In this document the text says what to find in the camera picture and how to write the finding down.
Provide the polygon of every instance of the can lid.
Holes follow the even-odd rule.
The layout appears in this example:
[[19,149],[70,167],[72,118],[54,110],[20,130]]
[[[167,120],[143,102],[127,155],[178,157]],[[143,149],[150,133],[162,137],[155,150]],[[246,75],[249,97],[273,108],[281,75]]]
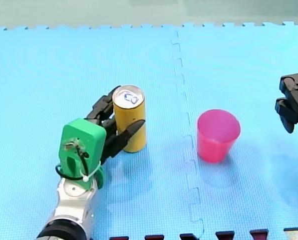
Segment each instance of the can lid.
[[144,94],[137,86],[125,85],[114,91],[112,100],[123,109],[133,109],[144,101]]

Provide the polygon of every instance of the yellow can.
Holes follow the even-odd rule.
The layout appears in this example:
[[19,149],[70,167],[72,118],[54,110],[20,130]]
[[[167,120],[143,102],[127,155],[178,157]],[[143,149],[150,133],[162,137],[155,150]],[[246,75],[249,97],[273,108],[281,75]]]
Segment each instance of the yellow can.
[[[113,95],[114,116],[118,133],[122,133],[130,124],[137,120],[145,120],[145,104],[143,91],[133,85],[117,88]],[[146,145],[145,124],[132,136],[128,145],[123,149],[128,153],[142,150]]]

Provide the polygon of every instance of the pink plastic cup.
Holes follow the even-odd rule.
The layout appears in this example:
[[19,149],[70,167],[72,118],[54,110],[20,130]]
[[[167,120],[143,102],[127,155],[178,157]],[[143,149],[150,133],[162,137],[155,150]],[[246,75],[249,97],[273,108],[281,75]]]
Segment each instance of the pink plastic cup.
[[213,109],[198,119],[198,155],[208,163],[222,162],[241,133],[239,121],[229,112]]

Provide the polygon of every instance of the white cable tie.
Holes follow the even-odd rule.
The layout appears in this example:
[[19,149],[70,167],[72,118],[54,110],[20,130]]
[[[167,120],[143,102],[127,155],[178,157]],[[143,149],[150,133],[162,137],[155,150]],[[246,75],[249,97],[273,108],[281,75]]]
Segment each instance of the white cable tie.
[[86,182],[88,182],[89,181],[89,179],[90,179],[90,177],[92,177],[99,169],[100,169],[100,167],[101,167],[101,161],[99,161],[99,164],[98,164],[98,166],[88,175],[88,176],[86,176],[86,175],[84,175],[83,173],[82,173],[82,171],[81,171],[81,169],[80,169],[80,174],[81,174],[81,176],[82,176],[82,180],[86,183]]

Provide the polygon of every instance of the blue foam mat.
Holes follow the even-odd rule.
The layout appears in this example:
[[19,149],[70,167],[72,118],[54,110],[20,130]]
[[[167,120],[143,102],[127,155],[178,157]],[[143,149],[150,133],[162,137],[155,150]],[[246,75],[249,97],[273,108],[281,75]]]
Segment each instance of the blue foam mat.
[[[298,227],[298,126],[274,111],[280,76],[298,72],[298,25],[0,29],[0,239],[33,239],[55,207],[62,127],[116,85],[146,94],[145,150],[105,166],[94,239]],[[232,112],[229,158],[196,156],[196,119]]]

